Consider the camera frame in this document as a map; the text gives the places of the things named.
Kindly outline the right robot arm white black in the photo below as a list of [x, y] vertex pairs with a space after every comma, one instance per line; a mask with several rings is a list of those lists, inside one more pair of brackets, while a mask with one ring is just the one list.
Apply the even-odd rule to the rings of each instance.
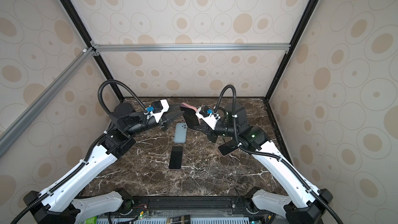
[[222, 108], [223, 117], [214, 109], [202, 106], [195, 111], [192, 128], [207, 135], [211, 142], [218, 137], [231, 138], [225, 145], [230, 151], [241, 150], [258, 160], [278, 180], [287, 195], [256, 189], [249, 196], [254, 211], [269, 211], [290, 224], [316, 224], [328, 212], [333, 196], [319, 189], [298, 172], [281, 154], [269, 136], [249, 123], [246, 110], [239, 103]]

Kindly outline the light blue phone case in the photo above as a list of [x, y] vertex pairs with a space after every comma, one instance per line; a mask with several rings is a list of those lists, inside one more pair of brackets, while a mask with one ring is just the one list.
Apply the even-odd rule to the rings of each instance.
[[177, 123], [174, 135], [174, 142], [177, 144], [183, 144], [186, 142], [187, 137], [187, 125], [185, 123]]

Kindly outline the purple smartphone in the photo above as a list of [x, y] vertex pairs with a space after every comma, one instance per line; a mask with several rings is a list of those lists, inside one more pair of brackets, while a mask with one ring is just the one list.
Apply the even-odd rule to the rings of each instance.
[[170, 156], [169, 169], [180, 170], [182, 167], [183, 147], [173, 146]]

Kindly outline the pink cased smartphone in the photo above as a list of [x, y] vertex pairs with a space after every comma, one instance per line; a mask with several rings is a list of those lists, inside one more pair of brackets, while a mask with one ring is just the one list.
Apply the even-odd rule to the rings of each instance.
[[195, 131], [196, 126], [199, 126], [201, 124], [200, 119], [196, 115], [197, 108], [187, 103], [182, 103], [180, 106], [180, 110], [184, 112], [183, 118], [185, 120], [187, 128]]

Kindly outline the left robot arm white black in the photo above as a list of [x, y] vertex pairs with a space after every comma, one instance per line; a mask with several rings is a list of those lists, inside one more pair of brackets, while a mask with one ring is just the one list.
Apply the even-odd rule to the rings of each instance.
[[130, 197], [122, 190], [91, 198], [78, 199], [77, 195], [136, 143], [136, 135], [156, 127], [165, 131], [182, 114], [179, 105], [169, 105], [167, 100], [155, 101], [141, 112], [129, 102], [120, 103], [109, 114], [112, 125], [92, 143], [86, 156], [51, 186], [29, 192], [23, 199], [27, 207], [12, 223], [31, 213], [38, 224], [77, 224], [119, 210]]

